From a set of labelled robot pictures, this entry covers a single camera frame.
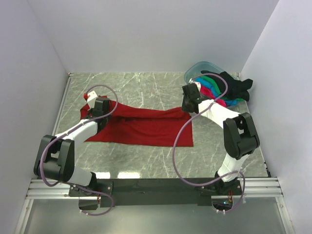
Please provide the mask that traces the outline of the red t shirt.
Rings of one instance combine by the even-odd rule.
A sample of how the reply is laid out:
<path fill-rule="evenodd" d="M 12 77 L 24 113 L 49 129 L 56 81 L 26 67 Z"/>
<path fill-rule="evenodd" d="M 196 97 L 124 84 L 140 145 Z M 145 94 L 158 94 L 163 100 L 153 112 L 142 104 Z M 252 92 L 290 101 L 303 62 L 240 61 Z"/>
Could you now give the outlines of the red t shirt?
<path fill-rule="evenodd" d="M 179 130 L 190 118 L 180 107 L 153 110 L 119 103 L 105 128 L 87 140 L 172 147 Z"/>

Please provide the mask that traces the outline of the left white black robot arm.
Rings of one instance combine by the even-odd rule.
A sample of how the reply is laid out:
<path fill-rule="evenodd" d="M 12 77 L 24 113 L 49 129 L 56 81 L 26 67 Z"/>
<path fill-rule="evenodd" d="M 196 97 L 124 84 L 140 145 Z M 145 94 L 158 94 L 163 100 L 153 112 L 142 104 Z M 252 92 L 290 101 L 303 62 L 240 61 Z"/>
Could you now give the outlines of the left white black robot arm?
<path fill-rule="evenodd" d="M 56 136 L 45 135 L 39 145 L 34 174 L 79 185 L 85 195 L 94 195 L 98 189 L 96 174 L 75 166 L 75 150 L 105 128 L 111 117 L 110 104 L 108 98 L 97 97 L 87 115 L 74 127 Z"/>

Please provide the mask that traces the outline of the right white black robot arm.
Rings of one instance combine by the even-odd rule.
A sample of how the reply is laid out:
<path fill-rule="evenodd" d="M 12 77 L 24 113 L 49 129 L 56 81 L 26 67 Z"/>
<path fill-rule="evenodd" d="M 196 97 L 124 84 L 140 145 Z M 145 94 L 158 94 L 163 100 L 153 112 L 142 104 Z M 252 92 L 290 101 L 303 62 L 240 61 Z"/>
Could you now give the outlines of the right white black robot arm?
<path fill-rule="evenodd" d="M 194 83 L 183 86 L 182 90 L 182 111 L 200 114 L 223 129 L 226 156 L 215 174 L 220 179 L 214 182 L 214 190 L 224 195 L 234 185 L 245 160 L 260 145 L 253 118 L 249 113 L 241 114 L 212 99 L 204 99 Z"/>

